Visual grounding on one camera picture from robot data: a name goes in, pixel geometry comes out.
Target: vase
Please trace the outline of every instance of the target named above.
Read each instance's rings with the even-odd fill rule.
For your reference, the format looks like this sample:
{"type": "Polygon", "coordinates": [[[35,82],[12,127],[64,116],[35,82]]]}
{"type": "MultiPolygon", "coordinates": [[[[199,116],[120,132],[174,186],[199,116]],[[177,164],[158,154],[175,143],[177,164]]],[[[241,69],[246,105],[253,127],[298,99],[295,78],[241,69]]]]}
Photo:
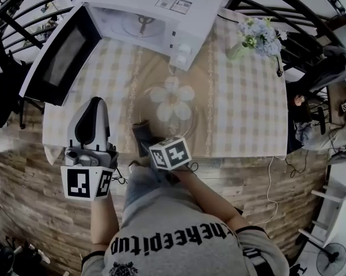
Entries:
{"type": "Polygon", "coordinates": [[[243,42],[238,42],[226,52],[226,57],[230,60],[239,59],[245,56],[248,50],[249,48],[245,47],[243,42]]]}

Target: microwave door window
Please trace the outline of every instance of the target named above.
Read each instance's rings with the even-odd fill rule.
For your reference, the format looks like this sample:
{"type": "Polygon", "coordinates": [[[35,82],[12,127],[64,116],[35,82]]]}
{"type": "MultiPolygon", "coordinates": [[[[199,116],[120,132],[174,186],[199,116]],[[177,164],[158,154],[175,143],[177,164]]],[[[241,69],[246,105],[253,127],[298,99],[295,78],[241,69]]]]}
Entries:
{"type": "Polygon", "coordinates": [[[78,28],[73,29],[57,51],[56,55],[49,62],[43,80],[55,86],[59,86],[70,64],[85,43],[86,39],[78,28]]]}

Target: white sticker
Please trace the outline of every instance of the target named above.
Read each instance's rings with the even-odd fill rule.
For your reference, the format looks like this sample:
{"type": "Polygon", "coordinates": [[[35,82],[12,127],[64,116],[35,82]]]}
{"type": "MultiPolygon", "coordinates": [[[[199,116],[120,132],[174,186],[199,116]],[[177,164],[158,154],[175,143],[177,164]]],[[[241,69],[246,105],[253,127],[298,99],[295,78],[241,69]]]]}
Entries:
{"type": "Polygon", "coordinates": [[[186,14],[192,3],[186,0],[159,0],[156,4],[158,7],[170,9],[182,14],[186,14]]]}

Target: t-shirt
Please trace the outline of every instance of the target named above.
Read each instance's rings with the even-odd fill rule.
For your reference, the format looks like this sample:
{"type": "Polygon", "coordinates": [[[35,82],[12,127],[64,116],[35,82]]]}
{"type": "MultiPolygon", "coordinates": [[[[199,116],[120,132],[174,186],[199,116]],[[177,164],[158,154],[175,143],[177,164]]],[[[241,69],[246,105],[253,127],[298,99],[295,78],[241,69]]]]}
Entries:
{"type": "Polygon", "coordinates": [[[233,232],[183,190],[157,189],[124,212],[106,252],[82,261],[82,276],[288,276],[289,266],[263,229],[233,232]]]}

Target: microwave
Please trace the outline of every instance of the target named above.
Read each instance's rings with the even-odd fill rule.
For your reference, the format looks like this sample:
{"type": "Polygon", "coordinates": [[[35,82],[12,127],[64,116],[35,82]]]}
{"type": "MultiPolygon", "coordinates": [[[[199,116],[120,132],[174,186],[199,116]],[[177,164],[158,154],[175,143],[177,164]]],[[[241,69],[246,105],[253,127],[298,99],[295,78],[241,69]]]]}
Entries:
{"type": "Polygon", "coordinates": [[[102,38],[162,53],[170,57],[170,65],[188,71],[221,3],[222,0],[83,0],[44,44],[20,96],[62,105],[102,38]]]}

